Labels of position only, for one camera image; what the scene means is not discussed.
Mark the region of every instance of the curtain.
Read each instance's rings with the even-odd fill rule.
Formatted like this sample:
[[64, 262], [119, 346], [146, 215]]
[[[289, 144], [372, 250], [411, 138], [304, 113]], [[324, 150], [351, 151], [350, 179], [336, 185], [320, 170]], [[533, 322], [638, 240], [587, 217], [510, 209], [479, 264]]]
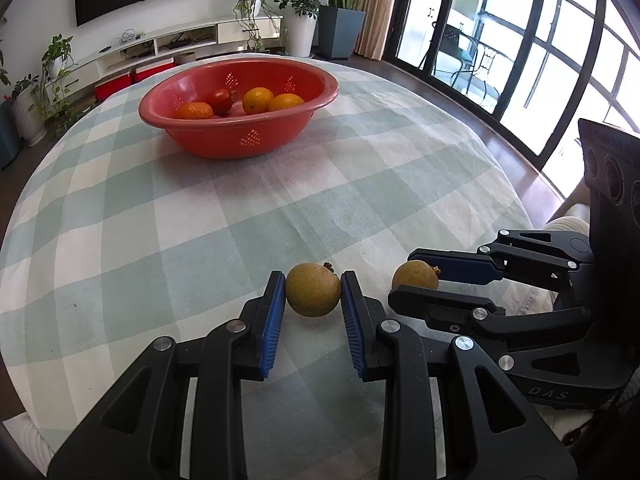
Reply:
[[359, 9], [367, 15], [356, 43], [356, 53], [371, 59], [382, 59], [386, 34], [395, 0], [360, 0]]

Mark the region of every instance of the tablecloth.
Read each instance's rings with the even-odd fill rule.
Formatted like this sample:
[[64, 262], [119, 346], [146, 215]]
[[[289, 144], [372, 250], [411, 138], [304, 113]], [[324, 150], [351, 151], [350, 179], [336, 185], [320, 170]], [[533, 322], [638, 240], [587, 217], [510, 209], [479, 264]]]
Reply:
[[[309, 62], [340, 95], [273, 153], [198, 158], [140, 120], [145, 93], [187, 65], [106, 100], [29, 180], [0, 251], [0, 351], [54, 450], [153, 339], [206, 335], [271, 270], [332, 262], [386, 306], [415, 248], [475, 251], [530, 228], [469, 127], [389, 81]], [[482, 289], [510, 314], [538, 308], [511, 282]], [[339, 308], [287, 308], [274, 369], [243, 383], [242, 404], [251, 478], [374, 478], [383, 385], [357, 378]]]

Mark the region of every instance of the red colander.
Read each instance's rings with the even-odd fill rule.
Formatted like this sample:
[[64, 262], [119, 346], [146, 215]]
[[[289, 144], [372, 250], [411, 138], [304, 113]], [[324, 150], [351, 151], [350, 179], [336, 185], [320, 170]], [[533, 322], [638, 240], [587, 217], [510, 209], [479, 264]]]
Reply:
[[[245, 92], [257, 86], [273, 94], [297, 94], [300, 106], [246, 115]], [[235, 90], [238, 101], [225, 117], [206, 120], [175, 119], [183, 103], [206, 100], [220, 88]], [[197, 66], [176, 74], [153, 88], [140, 103], [145, 123], [164, 128], [185, 150], [208, 158], [261, 155], [293, 140], [314, 112], [338, 95], [338, 82], [324, 70], [281, 57], [229, 59]]]

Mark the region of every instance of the tangerine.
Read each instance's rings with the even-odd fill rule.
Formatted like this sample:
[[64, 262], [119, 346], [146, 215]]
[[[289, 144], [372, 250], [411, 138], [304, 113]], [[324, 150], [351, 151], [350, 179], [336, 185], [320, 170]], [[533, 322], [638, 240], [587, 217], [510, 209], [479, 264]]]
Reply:
[[275, 112], [276, 110], [285, 110], [286, 108], [293, 108], [294, 106], [300, 106], [305, 103], [305, 100], [299, 95], [295, 94], [280, 94], [274, 97], [269, 103], [269, 111]]
[[210, 119], [213, 108], [207, 103], [184, 103], [176, 112], [176, 119]]
[[248, 115], [261, 114], [269, 109], [273, 92], [263, 86], [251, 88], [242, 98], [242, 108]]

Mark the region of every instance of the blue planter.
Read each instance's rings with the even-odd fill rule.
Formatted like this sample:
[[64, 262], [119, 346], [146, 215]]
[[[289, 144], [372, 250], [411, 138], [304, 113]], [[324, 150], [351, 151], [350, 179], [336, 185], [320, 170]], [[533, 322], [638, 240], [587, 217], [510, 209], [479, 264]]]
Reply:
[[349, 59], [366, 12], [321, 6], [318, 12], [318, 53], [325, 59]]
[[20, 136], [15, 127], [11, 103], [0, 104], [0, 168], [4, 170], [20, 152]]

